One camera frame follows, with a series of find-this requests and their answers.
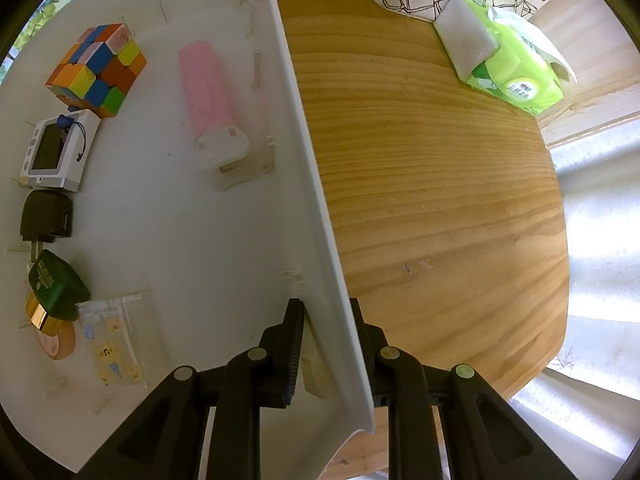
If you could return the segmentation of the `green bottle with gold cap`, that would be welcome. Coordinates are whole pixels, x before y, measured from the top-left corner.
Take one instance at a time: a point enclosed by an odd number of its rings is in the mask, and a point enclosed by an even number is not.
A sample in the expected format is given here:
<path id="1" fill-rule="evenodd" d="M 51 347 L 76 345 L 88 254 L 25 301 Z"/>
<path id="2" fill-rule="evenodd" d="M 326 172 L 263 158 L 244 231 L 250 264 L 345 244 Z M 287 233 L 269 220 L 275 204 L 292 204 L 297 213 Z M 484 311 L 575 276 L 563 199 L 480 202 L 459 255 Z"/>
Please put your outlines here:
<path id="1" fill-rule="evenodd" d="M 65 322 L 75 322 L 78 306 L 91 297 L 74 268 L 49 249 L 43 249 L 30 268 L 28 284 L 26 315 L 36 330 L 49 337 L 56 336 Z"/>

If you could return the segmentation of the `multicolour puzzle cube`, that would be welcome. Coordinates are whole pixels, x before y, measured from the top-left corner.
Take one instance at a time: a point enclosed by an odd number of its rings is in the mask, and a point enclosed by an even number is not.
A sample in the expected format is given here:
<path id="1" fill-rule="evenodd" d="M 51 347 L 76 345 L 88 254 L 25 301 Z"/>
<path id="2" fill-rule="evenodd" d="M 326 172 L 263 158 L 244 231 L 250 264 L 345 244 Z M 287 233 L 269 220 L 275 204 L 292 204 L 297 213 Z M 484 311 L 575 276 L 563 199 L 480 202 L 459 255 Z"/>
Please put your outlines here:
<path id="1" fill-rule="evenodd" d="M 52 70 L 46 87 L 70 110 L 115 117 L 147 62 L 124 22 L 89 27 Z"/>

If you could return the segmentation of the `clear sticker card case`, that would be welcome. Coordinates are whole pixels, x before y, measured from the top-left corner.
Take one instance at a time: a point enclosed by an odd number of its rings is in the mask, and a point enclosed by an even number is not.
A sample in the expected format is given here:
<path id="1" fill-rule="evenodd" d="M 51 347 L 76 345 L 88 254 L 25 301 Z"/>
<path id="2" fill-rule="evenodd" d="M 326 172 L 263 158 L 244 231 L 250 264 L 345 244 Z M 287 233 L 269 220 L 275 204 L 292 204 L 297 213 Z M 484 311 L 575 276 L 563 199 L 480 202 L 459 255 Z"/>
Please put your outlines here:
<path id="1" fill-rule="evenodd" d="M 78 307 L 82 339 L 107 387 L 154 387 L 168 357 L 148 292 L 95 299 Z"/>

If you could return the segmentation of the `white children's digital camera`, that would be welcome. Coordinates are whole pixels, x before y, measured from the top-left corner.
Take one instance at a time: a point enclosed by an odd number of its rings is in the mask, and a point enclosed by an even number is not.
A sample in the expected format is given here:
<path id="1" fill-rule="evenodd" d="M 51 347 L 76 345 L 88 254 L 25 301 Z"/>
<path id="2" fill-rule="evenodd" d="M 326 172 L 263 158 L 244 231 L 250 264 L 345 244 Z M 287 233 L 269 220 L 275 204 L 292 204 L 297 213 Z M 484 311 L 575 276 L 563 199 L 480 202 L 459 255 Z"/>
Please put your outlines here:
<path id="1" fill-rule="evenodd" d="M 21 179 L 32 188 L 77 192 L 101 118 L 75 110 L 38 122 L 21 166 Z"/>

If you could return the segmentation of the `black plug charger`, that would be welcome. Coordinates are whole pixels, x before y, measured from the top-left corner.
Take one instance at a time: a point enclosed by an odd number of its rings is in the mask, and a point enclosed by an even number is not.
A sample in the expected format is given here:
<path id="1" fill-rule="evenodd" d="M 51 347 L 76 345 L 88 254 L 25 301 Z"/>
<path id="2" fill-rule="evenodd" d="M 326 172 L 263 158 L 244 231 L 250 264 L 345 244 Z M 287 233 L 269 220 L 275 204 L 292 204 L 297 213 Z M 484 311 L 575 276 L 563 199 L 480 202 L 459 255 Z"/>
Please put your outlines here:
<path id="1" fill-rule="evenodd" d="M 35 263 L 43 245 L 73 233 L 74 203 L 55 190 L 35 190 L 26 197 L 20 225 L 24 242 L 30 243 L 30 262 Z"/>

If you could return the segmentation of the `green tissue pack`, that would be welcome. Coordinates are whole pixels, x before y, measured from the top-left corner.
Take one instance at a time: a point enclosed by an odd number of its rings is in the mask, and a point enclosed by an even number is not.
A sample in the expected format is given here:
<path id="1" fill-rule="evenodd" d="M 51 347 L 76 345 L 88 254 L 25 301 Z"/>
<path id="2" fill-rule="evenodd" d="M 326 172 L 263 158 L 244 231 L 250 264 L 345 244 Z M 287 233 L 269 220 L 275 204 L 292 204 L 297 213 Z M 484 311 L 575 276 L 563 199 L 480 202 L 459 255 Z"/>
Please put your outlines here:
<path id="1" fill-rule="evenodd" d="M 434 21 L 458 78 L 538 115 L 577 81 L 551 40 L 525 18 L 483 0 L 449 0 Z"/>

